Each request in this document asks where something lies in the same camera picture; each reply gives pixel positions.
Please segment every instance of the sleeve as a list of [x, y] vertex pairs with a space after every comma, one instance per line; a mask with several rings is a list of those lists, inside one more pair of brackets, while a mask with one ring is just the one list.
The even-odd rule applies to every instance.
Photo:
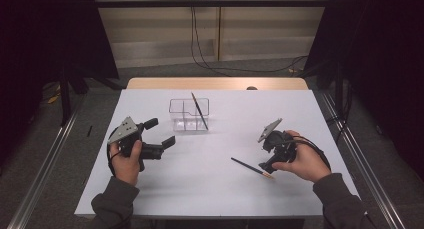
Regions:
[[324, 228], [375, 228], [366, 216], [362, 201], [349, 192], [342, 174], [330, 174], [314, 184], [324, 209]]
[[98, 194], [91, 201], [96, 213], [89, 228], [125, 228], [133, 214], [133, 201], [139, 189], [111, 177], [103, 194]]

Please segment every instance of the hand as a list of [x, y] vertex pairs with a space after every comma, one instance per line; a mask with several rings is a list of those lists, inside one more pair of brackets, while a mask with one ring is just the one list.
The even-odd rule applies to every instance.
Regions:
[[[112, 158], [112, 165], [115, 169], [116, 178], [128, 184], [135, 186], [137, 184], [138, 173], [140, 171], [140, 163], [138, 158], [141, 154], [141, 141], [137, 140], [131, 150], [130, 157], [124, 157], [119, 153]], [[110, 155], [113, 156], [119, 152], [118, 143], [114, 142], [110, 145]]]
[[[295, 140], [299, 133], [295, 131], [286, 131]], [[317, 182], [321, 178], [331, 174], [330, 169], [322, 161], [321, 157], [308, 145], [297, 143], [296, 159], [291, 163], [274, 162], [272, 167], [277, 170], [289, 171], [298, 177], [311, 182]]]

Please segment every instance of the wall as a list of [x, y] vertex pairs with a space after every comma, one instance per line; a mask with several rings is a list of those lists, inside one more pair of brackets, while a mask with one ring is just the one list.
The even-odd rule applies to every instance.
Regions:
[[[193, 61], [190, 8], [99, 11], [118, 68]], [[206, 61], [307, 55], [322, 13], [323, 8], [195, 8], [202, 55]], [[194, 55], [200, 60], [197, 48]]]

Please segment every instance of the black horizontal bar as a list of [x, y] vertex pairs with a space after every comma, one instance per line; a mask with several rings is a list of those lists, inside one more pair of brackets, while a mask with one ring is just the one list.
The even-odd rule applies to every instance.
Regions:
[[98, 8], [134, 7], [343, 7], [329, 0], [95, 0]]

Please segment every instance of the table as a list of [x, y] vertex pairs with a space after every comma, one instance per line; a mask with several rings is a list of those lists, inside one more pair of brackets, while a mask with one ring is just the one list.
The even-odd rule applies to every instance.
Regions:
[[[312, 91], [305, 90], [304, 81], [287, 78], [198, 80], [204, 82], [196, 83], [195, 78], [137, 78], [130, 81], [129, 87], [148, 88], [150, 83], [151, 87], [167, 89], [128, 89], [121, 94], [106, 135], [125, 116], [131, 115], [136, 123], [158, 116], [159, 125], [151, 129], [155, 132], [144, 133], [143, 140], [160, 143], [175, 134], [177, 141], [161, 160], [145, 161], [146, 170], [140, 174], [137, 184], [141, 192], [134, 201], [134, 215], [163, 219], [321, 215], [322, 205], [312, 192], [312, 183], [284, 172], [274, 173], [274, 180], [268, 179], [230, 160], [230, 157], [235, 157], [250, 165], [257, 165], [269, 159], [271, 155], [260, 150], [261, 144], [256, 140], [264, 126], [284, 115], [277, 130], [302, 132], [321, 149], [325, 148], [333, 171], [348, 175], [314, 95]], [[205, 87], [211, 89], [214, 86], [241, 90], [205, 90]], [[265, 90], [246, 91], [246, 86]], [[281, 88], [298, 90], [278, 90]], [[211, 101], [210, 130], [173, 132], [167, 111], [169, 99], [189, 97], [191, 91]], [[105, 143], [106, 138], [75, 211], [76, 215], [94, 216], [90, 201], [106, 187], [110, 172]], [[351, 192], [358, 194], [350, 177], [344, 179]]]

